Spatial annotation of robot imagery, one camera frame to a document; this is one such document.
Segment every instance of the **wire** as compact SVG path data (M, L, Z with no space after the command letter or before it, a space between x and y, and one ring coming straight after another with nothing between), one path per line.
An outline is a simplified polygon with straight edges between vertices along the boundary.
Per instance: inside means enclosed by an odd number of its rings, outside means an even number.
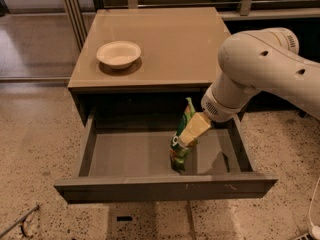
M308 212L309 221L310 221L312 227L314 226L314 224L313 224L313 222L312 222L312 220L311 220L311 207L312 207L312 203L313 203L313 201L314 201L314 197L315 197L316 192L317 192L317 188L318 188L318 186L319 186L319 182L320 182L320 176L319 176L319 178L318 178L318 182L317 182L317 184L316 184L316 187L315 187L315 189L314 189L314 191L313 191L313 195L312 195L311 202L310 202L310 206L309 206L309 212Z

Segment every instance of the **bowl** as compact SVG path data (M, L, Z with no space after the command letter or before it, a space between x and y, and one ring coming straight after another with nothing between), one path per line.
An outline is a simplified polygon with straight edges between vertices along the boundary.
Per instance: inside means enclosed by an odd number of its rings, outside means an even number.
M125 69L140 57L140 47L132 42L115 41L101 46L97 59L112 69Z

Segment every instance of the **floor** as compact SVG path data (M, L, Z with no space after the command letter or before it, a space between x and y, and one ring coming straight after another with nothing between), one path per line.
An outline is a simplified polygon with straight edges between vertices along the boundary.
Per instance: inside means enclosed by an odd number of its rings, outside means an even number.
M2 17L0 47L0 76L70 74L78 56L64 15ZM66 83L2 83L0 114L0 233L40 205L25 222L29 237L15 227L3 239L284 240L307 232L320 176L320 125L312 117L245 114L258 171L279 176L261 199L68 205L53 184L72 176L83 126ZM315 224L319 208L320 190Z

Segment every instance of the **green object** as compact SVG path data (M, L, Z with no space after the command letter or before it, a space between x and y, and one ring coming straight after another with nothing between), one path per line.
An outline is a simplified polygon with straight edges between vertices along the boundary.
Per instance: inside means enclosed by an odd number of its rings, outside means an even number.
M188 97L186 98L186 100L188 101L188 105L180 119L177 132L171 139L170 143L171 168L178 173L180 173L181 171L185 171L184 162L188 154L190 153L190 148L180 146L178 143L178 139L183 130L186 128L189 121L191 120L191 118L193 117L193 115L196 113L191 98Z

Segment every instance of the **drawer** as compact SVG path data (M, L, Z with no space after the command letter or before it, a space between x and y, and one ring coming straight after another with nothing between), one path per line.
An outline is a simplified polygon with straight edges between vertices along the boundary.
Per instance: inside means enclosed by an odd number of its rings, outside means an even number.
M73 178L55 188L68 203L260 198L277 177L259 173L232 120L214 123L192 148L186 171L171 169L170 140L192 97L202 92L96 95Z

